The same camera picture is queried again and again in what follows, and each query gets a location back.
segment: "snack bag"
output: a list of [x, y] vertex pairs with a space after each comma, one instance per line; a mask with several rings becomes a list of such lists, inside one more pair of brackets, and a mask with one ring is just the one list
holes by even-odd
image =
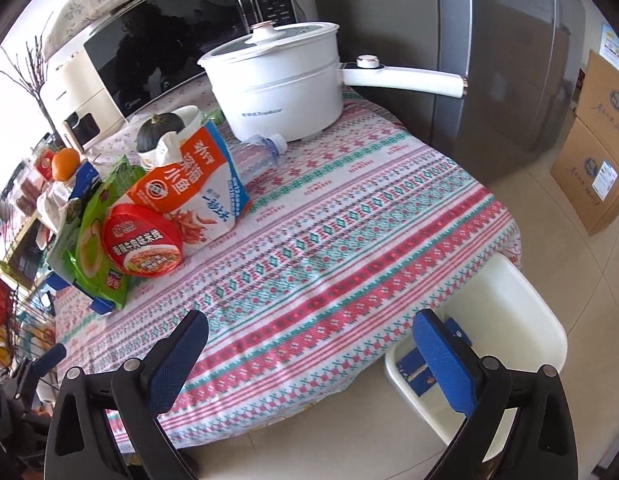
[[76, 172], [74, 189], [68, 203], [56, 212], [59, 231], [46, 261], [56, 274], [67, 283], [74, 283], [76, 272], [70, 252], [74, 252], [80, 229], [80, 219], [96, 189], [102, 184], [98, 172], [88, 161], [83, 162]]
[[125, 304], [129, 277], [106, 255], [101, 245], [101, 228], [109, 208], [143, 175], [145, 170], [122, 158], [88, 202], [74, 250], [70, 250], [78, 285], [90, 296], [113, 301], [118, 307]]
[[118, 204], [163, 215], [178, 229], [189, 256], [230, 231], [249, 199], [211, 120], [180, 144], [180, 152], [182, 161], [151, 170]]

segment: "appliance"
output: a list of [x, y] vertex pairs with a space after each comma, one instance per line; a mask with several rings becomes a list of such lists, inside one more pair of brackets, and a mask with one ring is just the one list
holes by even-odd
[[274, 28], [254, 25], [254, 34], [205, 54], [214, 95], [232, 132], [242, 141], [280, 134], [292, 141], [316, 134], [343, 111], [341, 84], [425, 91], [460, 98], [459, 75], [385, 67], [374, 56], [341, 65], [335, 23], [300, 23]]
[[558, 137], [585, 34], [580, 0], [315, 0], [340, 25], [341, 57], [465, 76], [463, 100], [361, 89], [481, 182], [526, 164]]
[[263, 20], [296, 23], [292, 0], [133, 0], [85, 50], [124, 117], [203, 73], [196, 61]]
[[49, 74], [41, 99], [65, 145], [79, 153], [125, 124], [84, 50]]

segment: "white electric hot pot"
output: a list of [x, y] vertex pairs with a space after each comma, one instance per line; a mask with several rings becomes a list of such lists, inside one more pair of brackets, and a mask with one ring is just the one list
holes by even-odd
[[198, 61], [239, 140], [281, 134], [290, 142], [320, 132], [343, 111], [342, 84], [463, 96], [467, 85], [459, 75], [385, 67], [374, 56], [341, 65], [337, 31], [335, 23], [258, 23], [253, 34]]

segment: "pumpkin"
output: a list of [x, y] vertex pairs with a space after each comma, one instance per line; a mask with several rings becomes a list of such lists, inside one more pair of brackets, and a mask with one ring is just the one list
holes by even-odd
[[58, 182], [71, 179], [80, 166], [80, 155], [73, 148], [63, 148], [52, 158], [52, 178]]
[[186, 125], [183, 119], [176, 114], [154, 114], [139, 130], [139, 135], [136, 137], [136, 151], [139, 153], [150, 152], [157, 147], [160, 137], [168, 132], [178, 133], [184, 127]]

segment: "plastic water bottle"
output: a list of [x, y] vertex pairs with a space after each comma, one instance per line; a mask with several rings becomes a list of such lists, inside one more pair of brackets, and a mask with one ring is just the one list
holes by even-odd
[[278, 159], [287, 151], [283, 136], [273, 134], [265, 138], [260, 135], [241, 142], [230, 150], [238, 178], [246, 186], [267, 171], [278, 166]]

